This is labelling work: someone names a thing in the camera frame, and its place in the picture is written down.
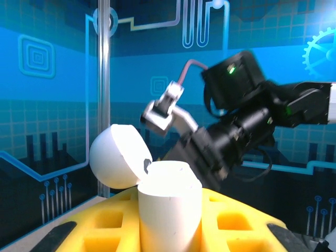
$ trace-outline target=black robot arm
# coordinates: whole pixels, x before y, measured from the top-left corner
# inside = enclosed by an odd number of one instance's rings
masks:
[[[330,97],[335,92],[331,82],[277,85],[266,80],[249,51],[203,68],[206,108],[213,115],[213,100],[217,110],[225,110],[222,116],[214,115],[217,123],[200,128],[187,111],[176,105],[183,93],[180,81],[172,81],[159,100],[149,103],[141,122],[162,136],[171,127],[177,129],[181,138],[164,159],[189,163],[204,187],[218,191],[221,180],[242,163],[245,153],[260,150],[261,145],[273,146],[275,127],[330,121]]]

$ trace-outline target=white cylinder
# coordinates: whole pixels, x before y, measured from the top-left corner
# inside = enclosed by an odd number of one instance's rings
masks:
[[[202,184],[189,165],[153,162],[138,191],[142,252],[198,252]]]

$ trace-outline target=yellow foam holder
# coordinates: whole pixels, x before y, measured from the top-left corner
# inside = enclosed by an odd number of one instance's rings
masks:
[[[244,203],[203,189],[201,249],[195,252],[287,252],[267,224],[285,224]],[[64,222],[77,226],[57,252],[141,252],[138,190],[127,189]]]

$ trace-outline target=vertical pole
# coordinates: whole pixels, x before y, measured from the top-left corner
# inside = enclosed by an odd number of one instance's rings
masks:
[[[98,134],[110,126],[110,0],[98,0]],[[110,188],[98,181],[98,195]]]

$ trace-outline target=white dome lid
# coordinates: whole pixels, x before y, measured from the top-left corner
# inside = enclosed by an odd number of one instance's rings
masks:
[[[113,124],[105,129],[92,143],[89,154],[96,178],[114,189],[130,188],[144,180],[148,160],[153,161],[152,155],[132,125]]]

